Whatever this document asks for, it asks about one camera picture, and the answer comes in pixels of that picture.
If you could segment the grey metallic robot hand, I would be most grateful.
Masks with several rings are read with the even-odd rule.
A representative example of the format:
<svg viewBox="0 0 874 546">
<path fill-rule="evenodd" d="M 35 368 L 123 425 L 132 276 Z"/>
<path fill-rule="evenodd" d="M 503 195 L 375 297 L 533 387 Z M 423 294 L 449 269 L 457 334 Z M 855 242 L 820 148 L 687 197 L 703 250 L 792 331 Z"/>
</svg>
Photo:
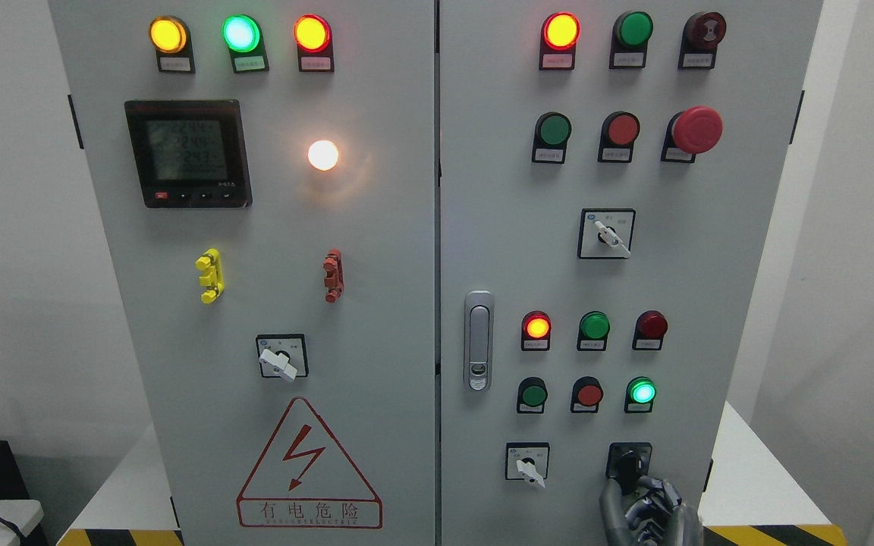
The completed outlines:
<svg viewBox="0 0 874 546">
<path fill-rule="evenodd" d="M 607 479 L 599 498 L 608 545 L 703 545 L 704 528 L 695 507 L 669 481 L 643 476 L 642 495 L 623 495 Z"/>
</svg>

